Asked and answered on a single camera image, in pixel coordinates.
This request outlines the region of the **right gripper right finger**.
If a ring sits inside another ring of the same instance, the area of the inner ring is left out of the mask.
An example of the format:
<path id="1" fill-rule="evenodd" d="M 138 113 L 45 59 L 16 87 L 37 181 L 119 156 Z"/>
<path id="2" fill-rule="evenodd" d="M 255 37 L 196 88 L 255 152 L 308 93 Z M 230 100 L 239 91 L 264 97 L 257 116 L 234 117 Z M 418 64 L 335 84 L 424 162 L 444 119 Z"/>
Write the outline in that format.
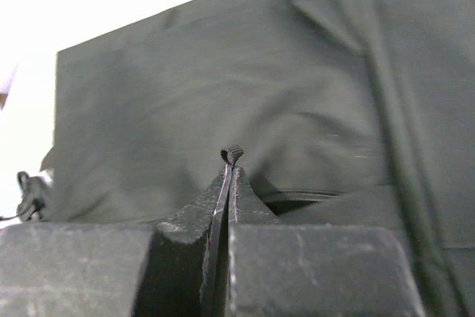
<path id="1" fill-rule="evenodd" d="M 386 229 L 289 225 L 246 172 L 229 191 L 229 309 L 234 316 L 423 316 L 402 245 Z"/>

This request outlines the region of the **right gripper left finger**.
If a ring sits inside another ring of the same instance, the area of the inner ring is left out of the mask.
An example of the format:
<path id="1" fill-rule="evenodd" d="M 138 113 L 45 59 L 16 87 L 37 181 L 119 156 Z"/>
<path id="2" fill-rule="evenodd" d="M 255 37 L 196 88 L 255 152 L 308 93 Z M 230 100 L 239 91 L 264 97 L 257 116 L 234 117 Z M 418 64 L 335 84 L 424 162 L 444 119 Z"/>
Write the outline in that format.
<path id="1" fill-rule="evenodd" d="M 227 173 L 173 217 L 1 231 L 3 316 L 211 316 Z"/>

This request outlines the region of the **black backpack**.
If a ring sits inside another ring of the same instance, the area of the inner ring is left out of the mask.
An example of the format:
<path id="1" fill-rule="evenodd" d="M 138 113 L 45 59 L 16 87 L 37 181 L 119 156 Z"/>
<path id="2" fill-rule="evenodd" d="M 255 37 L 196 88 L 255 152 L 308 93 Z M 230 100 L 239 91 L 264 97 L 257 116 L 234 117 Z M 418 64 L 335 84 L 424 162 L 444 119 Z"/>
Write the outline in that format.
<path id="1" fill-rule="evenodd" d="M 474 314 L 474 0 L 194 0 L 58 55 L 48 185 L 23 223 L 169 219 L 227 173 L 289 225 L 402 245 L 423 316 Z"/>

